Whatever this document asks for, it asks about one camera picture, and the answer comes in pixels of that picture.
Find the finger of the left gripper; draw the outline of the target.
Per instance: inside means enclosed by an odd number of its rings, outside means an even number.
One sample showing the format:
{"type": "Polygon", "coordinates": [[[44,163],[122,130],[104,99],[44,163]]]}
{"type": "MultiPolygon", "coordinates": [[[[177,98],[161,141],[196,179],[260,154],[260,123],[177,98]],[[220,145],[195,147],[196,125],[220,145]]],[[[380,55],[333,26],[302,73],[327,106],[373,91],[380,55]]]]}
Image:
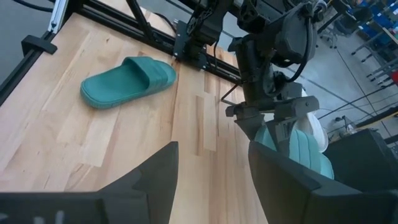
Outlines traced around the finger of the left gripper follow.
{"type": "Polygon", "coordinates": [[[257,131],[264,124],[264,115],[259,113],[255,115],[237,114],[234,121],[245,133],[250,141],[254,140],[257,131]]]}
{"type": "Polygon", "coordinates": [[[274,142],[277,152],[281,154],[290,153],[290,137],[297,120],[297,117],[274,118],[274,142]]]}

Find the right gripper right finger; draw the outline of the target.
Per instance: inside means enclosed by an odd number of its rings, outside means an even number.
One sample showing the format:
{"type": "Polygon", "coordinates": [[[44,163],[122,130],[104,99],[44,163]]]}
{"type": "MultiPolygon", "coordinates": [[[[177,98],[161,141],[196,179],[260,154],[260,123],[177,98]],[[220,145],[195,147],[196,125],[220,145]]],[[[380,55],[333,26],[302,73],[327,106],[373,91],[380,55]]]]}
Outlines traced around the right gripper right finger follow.
{"type": "Polygon", "coordinates": [[[255,141],[249,166],[269,223],[397,223],[397,191],[361,192],[255,141]]]}

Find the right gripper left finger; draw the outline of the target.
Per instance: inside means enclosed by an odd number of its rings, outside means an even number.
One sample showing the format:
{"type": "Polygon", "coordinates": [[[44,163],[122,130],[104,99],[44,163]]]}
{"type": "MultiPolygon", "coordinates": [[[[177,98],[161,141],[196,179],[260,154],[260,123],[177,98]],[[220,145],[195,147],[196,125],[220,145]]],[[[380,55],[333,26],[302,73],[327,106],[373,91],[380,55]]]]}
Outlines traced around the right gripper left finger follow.
{"type": "Polygon", "coordinates": [[[168,223],[178,180],[178,142],[99,190],[93,223],[168,223]]]}

